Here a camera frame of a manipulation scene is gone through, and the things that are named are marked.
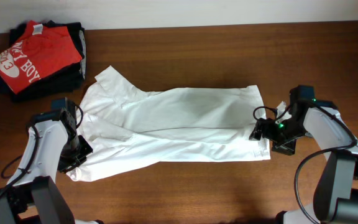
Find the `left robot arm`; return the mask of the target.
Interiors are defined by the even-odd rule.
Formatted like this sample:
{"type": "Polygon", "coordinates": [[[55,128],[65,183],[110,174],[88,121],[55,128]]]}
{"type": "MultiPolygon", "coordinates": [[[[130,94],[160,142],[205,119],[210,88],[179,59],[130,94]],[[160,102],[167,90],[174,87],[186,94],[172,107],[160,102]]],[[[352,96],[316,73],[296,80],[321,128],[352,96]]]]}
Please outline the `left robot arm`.
{"type": "Polygon", "coordinates": [[[79,167],[93,149],[77,133],[82,109],[68,98],[27,123],[28,141],[15,173],[0,188],[0,223],[79,223],[55,183],[56,174],[79,167]]]}

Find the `white printed t-shirt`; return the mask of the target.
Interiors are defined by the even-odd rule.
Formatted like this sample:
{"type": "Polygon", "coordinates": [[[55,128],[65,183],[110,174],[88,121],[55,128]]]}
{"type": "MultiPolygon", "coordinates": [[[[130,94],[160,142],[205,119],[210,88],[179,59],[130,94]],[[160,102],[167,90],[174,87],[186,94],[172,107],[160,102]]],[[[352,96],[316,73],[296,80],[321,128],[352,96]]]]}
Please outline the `white printed t-shirt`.
{"type": "Polygon", "coordinates": [[[77,114],[93,152],[68,176],[93,182],[158,162],[268,160],[269,142],[249,139],[262,103],[255,85],[142,91],[108,67],[77,114]]]}

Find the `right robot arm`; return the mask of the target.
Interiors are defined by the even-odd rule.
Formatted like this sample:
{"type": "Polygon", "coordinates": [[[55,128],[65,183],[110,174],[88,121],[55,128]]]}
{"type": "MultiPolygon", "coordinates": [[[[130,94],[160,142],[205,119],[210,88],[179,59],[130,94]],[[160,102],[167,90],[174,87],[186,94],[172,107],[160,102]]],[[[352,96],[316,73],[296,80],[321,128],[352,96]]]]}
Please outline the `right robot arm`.
{"type": "Polygon", "coordinates": [[[282,211],[275,223],[358,223],[358,139],[341,119],[332,101],[318,100],[312,86],[299,85],[290,90],[290,104],[282,113],[274,108],[274,118],[256,118],[249,139],[272,141],[272,150],[295,153],[296,141],[313,138],[320,150],[298,165],[293,186],[299,208],[282,211]],[[303,166],[312,158],[327,154],[323,173],[312,204],[302,204],[298,179],[303,166]]]}

